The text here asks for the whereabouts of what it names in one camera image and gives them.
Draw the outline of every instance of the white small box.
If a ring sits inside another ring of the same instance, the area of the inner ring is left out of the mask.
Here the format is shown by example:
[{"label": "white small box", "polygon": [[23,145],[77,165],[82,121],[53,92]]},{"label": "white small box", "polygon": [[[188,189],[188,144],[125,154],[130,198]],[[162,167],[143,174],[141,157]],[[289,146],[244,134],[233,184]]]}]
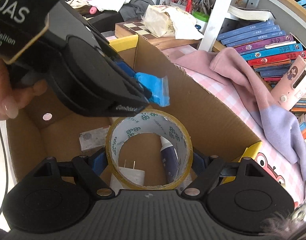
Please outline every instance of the white small box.
[{"label": "white small box", "polygon": [[95,153],[105,146],[106,135],[110,126],[80,133],[80,149],[83,153]]}]

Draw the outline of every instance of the clear packing tape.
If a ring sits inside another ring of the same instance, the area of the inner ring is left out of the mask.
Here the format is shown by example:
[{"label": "clear packing tape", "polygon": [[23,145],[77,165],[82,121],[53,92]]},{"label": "clear packing tape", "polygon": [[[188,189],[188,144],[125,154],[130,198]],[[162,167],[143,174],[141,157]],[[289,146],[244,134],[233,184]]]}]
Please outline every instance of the clear packing tape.
[{"label": "clear packing tape", "polygon": [[[155,133],[173,144],[178,155],[178,170],[173,182],[158,186],[140,186],[128,180],[120,172],[118,158],[123,144],[140,133]],[[187,178],[193,161],[191,138],[183,124],[170,114],[155,109],[147,109],[134,117],[117,119],[109,129],[105,148],[112,174],[130,189],[174,189]]]}]

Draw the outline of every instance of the crosshair logo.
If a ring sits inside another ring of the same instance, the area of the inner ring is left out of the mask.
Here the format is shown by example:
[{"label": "crosshair logo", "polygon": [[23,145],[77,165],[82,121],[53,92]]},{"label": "crosshair logo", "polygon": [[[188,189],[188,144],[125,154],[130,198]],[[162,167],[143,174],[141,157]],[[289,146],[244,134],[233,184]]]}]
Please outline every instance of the crosshair logo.
[{"label": "crosshair logo", "polygon": [[153,194],[152,193],[147,193],[144,196],[147,197],[147,198],[151,198],[151,197],[153,197]]}]

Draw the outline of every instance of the gray cloth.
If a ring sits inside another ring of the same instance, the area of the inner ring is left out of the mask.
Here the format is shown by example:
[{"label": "gray cloth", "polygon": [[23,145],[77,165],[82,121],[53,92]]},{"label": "gray cloth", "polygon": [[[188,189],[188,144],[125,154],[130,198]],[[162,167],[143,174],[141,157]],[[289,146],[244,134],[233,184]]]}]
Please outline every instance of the gray cloth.
[{"label": "gray cloth", "polygon": [[144,16],[148,5],[154,5],[152,0],[131,0],[128,4],[124,4],[120,9],[120,15],[126,22],[129,19],[141,19]]}]

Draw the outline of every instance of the open book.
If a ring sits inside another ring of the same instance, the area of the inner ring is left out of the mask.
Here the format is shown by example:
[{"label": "open book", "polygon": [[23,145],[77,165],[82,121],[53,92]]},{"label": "open book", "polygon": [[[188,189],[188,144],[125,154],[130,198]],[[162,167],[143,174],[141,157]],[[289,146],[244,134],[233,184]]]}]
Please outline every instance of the open book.
[{"label": "open book", "polygon": [[228,12],[240,19],[247,21],[268,21],[275,20],[274,15],[268,10],[248,9],[231,6]]}]

